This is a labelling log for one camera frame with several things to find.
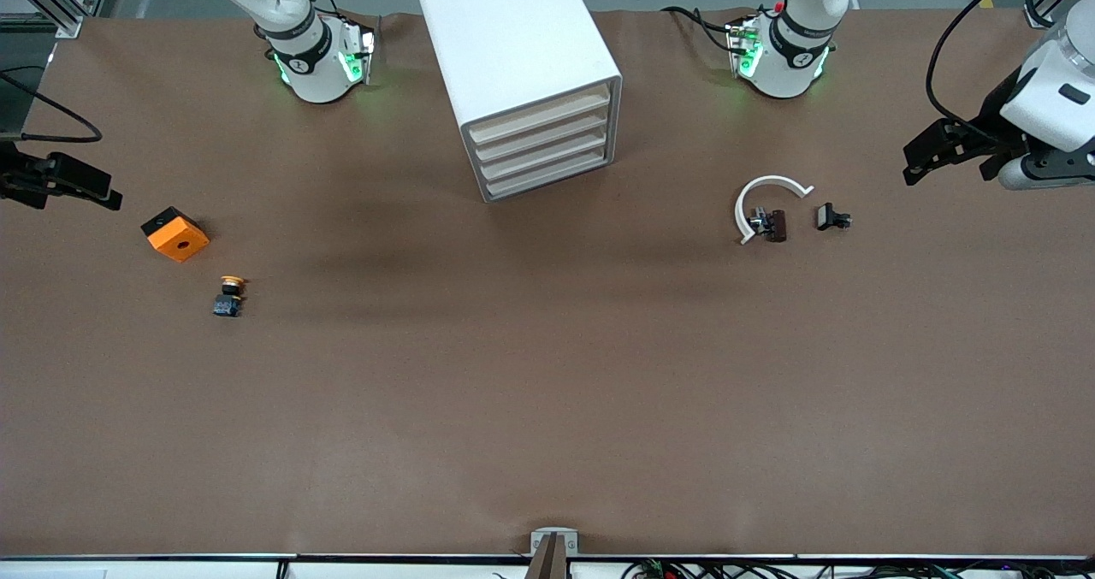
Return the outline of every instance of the small black component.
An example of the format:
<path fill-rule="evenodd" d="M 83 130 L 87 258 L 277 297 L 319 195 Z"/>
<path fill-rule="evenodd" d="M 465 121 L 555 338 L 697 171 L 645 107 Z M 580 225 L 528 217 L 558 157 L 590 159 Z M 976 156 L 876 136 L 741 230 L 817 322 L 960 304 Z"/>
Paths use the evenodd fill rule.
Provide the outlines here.
<path fill-rule="evenodd" d="M 759 206 L 754 209 L 749 223 L 758 235 L 763 235 L 772 243 L 782 244 L 783 241 L 787 240 L 787 217 L 782 209 L 772 209 L 771 213 L 766 213 L 764 208 Z"/>
<path fill-rule="evenodd" d="M 235 319 L 240 314 L 240 303 L 243 300 L 234 294 L 219 294 L 212 302 L 212 313 L 217 316 L 231 316 Z"/>
<path fill-rule="evenodd" d="M 49 197 L 83 198 L 106 209 L 122 209 L 122 194 L 111 189 L 111 175 L 69 154 L 44 159 L 0 142 L 0 198 L 44 209 Z"/>
<path fill-rule="evenodd" d="M 243 278 L 223 276 L 220 279 L 220 294 L 212 302 L 212 313 L 217 316 L 235 319 L 243 305 Z"/>
<path fill-rule="evenodd" d="M 996 178 L 996 174 L 1005 163 L 1027 153 L 1028 147 L 1023 131 L 1002 118 L 1000 108 L 1028 80 L 1029 73 L 1024 80 L 1019 80 L 1019 69 L 1015 69 L 1007 79 L 989 92 L 984 103 L 981 104 L 981 113 L 968 123 L 968 126 L 973 126 L 977 131 L 950 118 L 938 119 L 924 128 L 904 147 L 904 159 L 908 163 L 904 170 L 906 185 L 915 186 L 927 173 L 940 166 L 956 165 L 980 155 L 989 155 L 989 159 L 981 163 L 981 177 L 989 182 L 991 178 Z"/>
<path fill-rule="evenodd" d="M 837 213 L 835 209 L 832 209 L 832 204 L 826 204 L 819 206 L 818 208 L 818 231 L 826 231 L 826 229 L 835 225 L 838 229 L 849 229 L 852 227 L 852 216 L 851 213 Z"/>

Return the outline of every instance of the brown table surface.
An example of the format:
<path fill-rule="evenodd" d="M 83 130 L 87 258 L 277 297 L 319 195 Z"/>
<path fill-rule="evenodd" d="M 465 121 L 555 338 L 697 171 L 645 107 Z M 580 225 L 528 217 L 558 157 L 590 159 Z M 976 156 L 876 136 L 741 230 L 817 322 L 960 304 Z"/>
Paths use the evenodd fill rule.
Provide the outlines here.
<path fill-rule="evenodd" d="M 776 101 L 680 18 L 598 14 L 618 161 L 498 205 L 420 18 L 331 106 L 242 19 L 87 22 L 43 92 L 106 138 L 23 149 L 125 206 L 0 208 L 0 551 L 500 553 L 565 524 L 598 553 L 1090 553 L 1092 193 L 903 185 L 952 15 L 855 11 Z M 975 114 L 1034 37 L 975 11 L 941 99 Z M 791 236 L 740 246 L 771 173 L 817 190 L 757 190 Z M 814 231 L 825 201 L 854 228 Z M 214 235 L 186 264 L 141 235 L 165 206 Z M 226 274 L 241 319 L 210 314 Z"/>

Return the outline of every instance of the white curved plastic part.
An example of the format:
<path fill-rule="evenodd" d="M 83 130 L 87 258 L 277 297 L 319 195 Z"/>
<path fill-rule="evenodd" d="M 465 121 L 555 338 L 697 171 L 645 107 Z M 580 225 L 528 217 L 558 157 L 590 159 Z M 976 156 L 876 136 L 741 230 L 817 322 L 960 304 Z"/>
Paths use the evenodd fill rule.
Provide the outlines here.
<path fill-rule="evenodd" d="M 810 194 L 814 190 L 814 186 L 805 186 L 804 188 L 794 178 L 783 177 L 782 174 L 766 174 L 763 177 L 748 182 L 745 188 L 741 189 L 741 194 L 738 195 L 738 201 L 734 204 L 734 220 L 738 223 L 738 231 L 741 231 L 741 244 L 748 244 L 749 240 L 757 235 L 752 225 L 749 224 L 745 209 L 746 195 L 749 194 L 750 189 L 756 188 L 756 186 L 783 186 L 792 193 L 798 194 L 798 198 L 804 198 L 806 194 Z"/>

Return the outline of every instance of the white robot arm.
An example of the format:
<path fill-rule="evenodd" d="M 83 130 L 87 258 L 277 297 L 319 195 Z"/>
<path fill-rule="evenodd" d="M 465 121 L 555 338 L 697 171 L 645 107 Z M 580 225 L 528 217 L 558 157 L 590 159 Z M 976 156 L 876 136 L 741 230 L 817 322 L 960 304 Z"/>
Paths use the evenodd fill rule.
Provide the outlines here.
<path fill-rule="evenodd" d="M 904 147 L 904 178 L 989 155 L 1006 189 L 1095 185 L 1095 0 L 1081 0 L 968 123 L 938 119 Z"/>
<path fill-rule="evenodd" d="M 309 0 L 230 0 L 251 14 L 274 48 L 281 80 L 309 103 L 331 103 L 368 84 L 372 30 L 318 13 Z"/>
<path fill-rule="evenodd" d="M 774 99 L 793 99 L 821 76 L 829 40 L 851 0 L 786 0 L 783 10 L 764 11 L 728 34 L 730 65 L 737 76 Z"/>

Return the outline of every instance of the orange cube with hole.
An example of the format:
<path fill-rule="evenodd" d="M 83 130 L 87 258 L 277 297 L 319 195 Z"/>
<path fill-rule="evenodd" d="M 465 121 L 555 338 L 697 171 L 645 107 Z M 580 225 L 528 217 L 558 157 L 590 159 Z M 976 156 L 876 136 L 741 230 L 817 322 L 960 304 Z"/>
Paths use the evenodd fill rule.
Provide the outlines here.
<path fill-rule="evenodd" d="M 178 263 L 201 252 L 201 248 L 209 244 L 209 238 L 197 223 L 173 206 L 169 206 L 163 213 L 153 217 L 152 220 L 146 221 L 140 229 L 155 252 Z"/>

